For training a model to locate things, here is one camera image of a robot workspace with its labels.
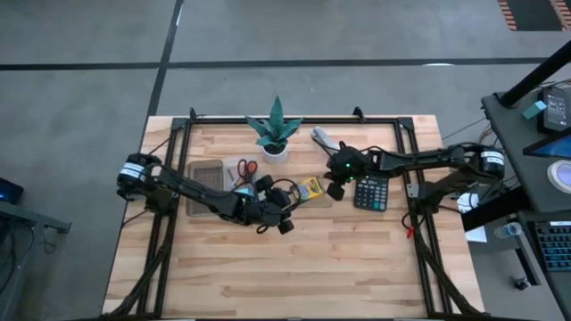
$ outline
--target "potted plant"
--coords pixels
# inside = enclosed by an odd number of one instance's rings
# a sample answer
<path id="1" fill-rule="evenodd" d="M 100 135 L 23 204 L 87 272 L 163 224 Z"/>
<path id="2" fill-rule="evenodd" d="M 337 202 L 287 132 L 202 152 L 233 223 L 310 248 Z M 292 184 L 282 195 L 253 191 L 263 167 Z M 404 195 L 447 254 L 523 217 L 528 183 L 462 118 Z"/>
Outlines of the potted plant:
<path id="1" fill-rule="evenodd" d="M 248 124 L 260 135 L 256 144 L 262 147 L 264 160 L 270 164 L 284 162 L 287 158 L 287 138 L 295 133 L 303 119 L 294 119 L 284 123 L 284 112 L 279 96 L 271 107 L 269 120 L 256 120 L 245 116 Z"/>

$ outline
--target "paper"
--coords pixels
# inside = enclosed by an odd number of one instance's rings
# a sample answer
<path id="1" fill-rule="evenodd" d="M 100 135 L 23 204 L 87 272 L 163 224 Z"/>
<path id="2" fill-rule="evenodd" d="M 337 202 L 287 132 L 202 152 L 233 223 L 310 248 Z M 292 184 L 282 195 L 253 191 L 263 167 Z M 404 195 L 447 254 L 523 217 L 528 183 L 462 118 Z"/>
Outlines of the paper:
<path id="1" fill-rule="evenodd" d="M 460 213 L 464 214 L 472 208 L 476 208 L 478 206 L 479 197 L 476 193 L 464 193 L 458 198 L 458 210 Z M 469 242 L 480 242 L 486 243 L 488 239 L 485 236 L 485 228 L 480 226 L 475 228 L 469 232 L 466 232 L 466 239 Z"/>

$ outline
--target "white label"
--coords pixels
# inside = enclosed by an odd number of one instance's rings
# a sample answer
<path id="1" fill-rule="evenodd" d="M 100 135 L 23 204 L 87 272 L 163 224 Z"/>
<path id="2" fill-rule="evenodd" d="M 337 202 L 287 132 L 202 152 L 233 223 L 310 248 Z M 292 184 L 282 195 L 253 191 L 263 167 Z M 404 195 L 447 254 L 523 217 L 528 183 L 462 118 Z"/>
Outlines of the white label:
<path id="1" fill-rule="evenodd" d="M 123 168 L 124 169 L 133 169 L 133 170 L 138 171 L 138 172 L 142 172 L 145 170 L 145 168 L 143 166 L 136 165 L 133 163 L 125 163 L 125 165 L 123 165 Z"/>
<path id="2" fill-rule="evenodd" d="M 496 157 L 488 157 L 486 160 L 487 160 L 488 162 L 494 162 L 494 163 L 503 165 L 503 160 L 501 160 L 501 159 L 499 159 L 499 158 L 496 158 Z"/>
<path id="3" fill-rule="evenodd" d="M 131 176 L 140 181 L 145 181 L 144 173 L 145 173 L 145 168 L 143 166 L 128 162 L 123 165 L 123 169 L 119 172 L 119 174 Z"/>
<path id="4" fill-rule="evenodd" d="M 480 156 L 482 156 L 482 157 L 496 157 L 496 158 L 503 160 L 503 155 L 501 154 L 501 152 L 482 152 L 480 154 Z"/>
<path id="5" fill-rule="evenodd" d="M 550 222 L 551 226 L 571 226 L 571 221 L 554 221 Z"/>

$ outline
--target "calculator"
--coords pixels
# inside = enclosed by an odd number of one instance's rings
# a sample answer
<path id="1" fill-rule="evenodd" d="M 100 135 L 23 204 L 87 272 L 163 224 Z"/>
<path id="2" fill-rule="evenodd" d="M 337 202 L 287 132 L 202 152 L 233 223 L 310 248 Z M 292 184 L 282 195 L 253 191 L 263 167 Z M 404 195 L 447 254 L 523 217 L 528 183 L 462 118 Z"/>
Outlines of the calculator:
<path id="1" fill-rule="evenodd" d="M 388 178 L 367 175 L 355 182 L 353 205 L 358 209 L 385 211 Z"/>

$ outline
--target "small device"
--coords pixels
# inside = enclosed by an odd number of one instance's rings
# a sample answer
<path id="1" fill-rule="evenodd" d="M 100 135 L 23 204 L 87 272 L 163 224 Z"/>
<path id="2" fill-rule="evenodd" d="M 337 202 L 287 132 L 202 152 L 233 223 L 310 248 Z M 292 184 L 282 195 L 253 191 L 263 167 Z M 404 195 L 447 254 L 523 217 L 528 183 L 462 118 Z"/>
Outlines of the small device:
<path id="1" fill-rule="evenodd" d="M 355 184 L 353 205 L 363 210 L 385 211 L 388 188 L 388 178 L 366 175 Z"/>
<path id="2" fill-rule="evenodd" d="M 540 92 L 539 97 L 546 105 L 537 116 L 537 130 L 541 133 L 553 133 L 564 130 L 569 122 L 569 98 L 565 91 L 548 87 Z"/>
<path id="3" fill-rule="evenodd" d="M 524 148 L 524 155 L 538 157 L 561 157 L 571 160 L 571 128 Z"/>
<path id="4" fill-rule="evenodd" d="M 9 202 L 16 205 L 24 189 L 10 181 L 0 178 L 0 202 Z"/>

